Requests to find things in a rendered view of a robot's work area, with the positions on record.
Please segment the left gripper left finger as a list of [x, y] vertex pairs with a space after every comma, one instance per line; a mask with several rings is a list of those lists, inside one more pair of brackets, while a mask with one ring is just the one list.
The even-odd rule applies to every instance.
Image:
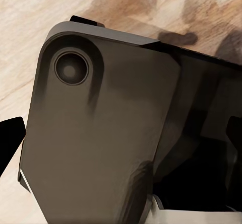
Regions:
[[26, 135], [21, 116], [0, 122], [0, 177]]

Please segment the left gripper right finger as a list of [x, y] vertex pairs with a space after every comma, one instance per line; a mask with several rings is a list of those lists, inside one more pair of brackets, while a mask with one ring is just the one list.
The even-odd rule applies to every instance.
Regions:
[[230, 116], [226, 134], [242, 157], [242, 118]]

